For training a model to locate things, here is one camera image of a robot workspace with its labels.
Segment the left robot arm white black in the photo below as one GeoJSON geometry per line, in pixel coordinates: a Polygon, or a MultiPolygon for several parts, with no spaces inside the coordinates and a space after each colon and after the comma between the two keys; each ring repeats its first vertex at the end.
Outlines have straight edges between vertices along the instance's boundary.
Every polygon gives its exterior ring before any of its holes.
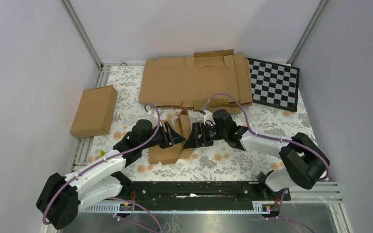
{"type": "Polygon", "coordinates": [[[155,127],[149,120],[137,121],[104,157],[75,172],[66,175],[56,172],[48,177],[36,202],[43,214],[43,224],[59,230],[92,204],[115,196],[121,200],[128,198],[130,185],[113,177],[113,173],[134,163],[144,149],[155,146],[166,149],[185,140],[167,121],[155,127]]]}

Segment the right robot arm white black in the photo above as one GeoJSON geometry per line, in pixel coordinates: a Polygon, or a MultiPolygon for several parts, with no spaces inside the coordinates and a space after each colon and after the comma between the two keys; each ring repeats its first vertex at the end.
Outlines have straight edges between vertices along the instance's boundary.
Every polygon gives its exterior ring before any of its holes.
{"type": "Polygon", "coordinates": [[[279,158],[284,168],[271,171],[259,181],[260,196],[271,200],[285,188],[298,186],[310,190],[328,174],[330,162],[317,145],[304,133],[291,138],[261,134],[248,126],[237,125],[226,110],[201,112],[202,122],[194,122],[184,149],[210,147],[223,140],[242,151],[257,151],[279,158]]]}

